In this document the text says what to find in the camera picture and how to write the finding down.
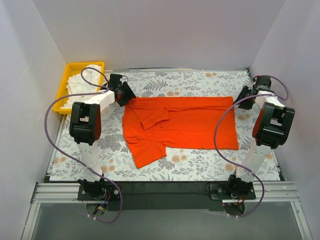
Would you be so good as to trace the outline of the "orange t shirt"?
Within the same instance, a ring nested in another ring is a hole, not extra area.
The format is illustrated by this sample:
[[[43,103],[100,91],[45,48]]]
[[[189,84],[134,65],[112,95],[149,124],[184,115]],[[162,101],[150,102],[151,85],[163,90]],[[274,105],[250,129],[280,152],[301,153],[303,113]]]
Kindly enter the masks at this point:
[[[231,96],[136,97],[125,106],[123,136],[139,169],[166,148],[238,150]]]

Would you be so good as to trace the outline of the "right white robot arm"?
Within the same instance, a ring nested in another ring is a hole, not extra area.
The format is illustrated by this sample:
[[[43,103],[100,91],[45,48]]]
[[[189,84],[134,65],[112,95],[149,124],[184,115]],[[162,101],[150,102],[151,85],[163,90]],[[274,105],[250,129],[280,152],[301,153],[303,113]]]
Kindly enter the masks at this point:
[[[251,87],[244,86],[235,100],[238,108],[250,110],[255,104],[260,112],[252,130],[253,142],[238,167],[228,178],[227,195],[232,199],[246,196],[253,191],[253,174],[256,173],[267,155],[282,146],[288,139],[296,111],[283,105],[271,90],[271,75],[257,75]]]

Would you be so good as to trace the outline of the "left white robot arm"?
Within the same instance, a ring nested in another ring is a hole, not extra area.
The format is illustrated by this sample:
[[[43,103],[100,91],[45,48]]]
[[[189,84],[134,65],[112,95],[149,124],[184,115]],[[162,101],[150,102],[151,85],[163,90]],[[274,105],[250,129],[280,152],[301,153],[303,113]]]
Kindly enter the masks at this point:
[[[91,185],[89,194],[95,200],[103,199],[107,193],[106,187],[99,183],[103,174],[97,145],[102,133],[101,113],[113,103],[123,107],[136,97],[125,75],[110,74],[106,87],[107,92],[101,90],[88,100],[72,104],[69,126],[70,136],[77,143],[81,161],[86,165],[85,176],[78,182],[84,188]]]

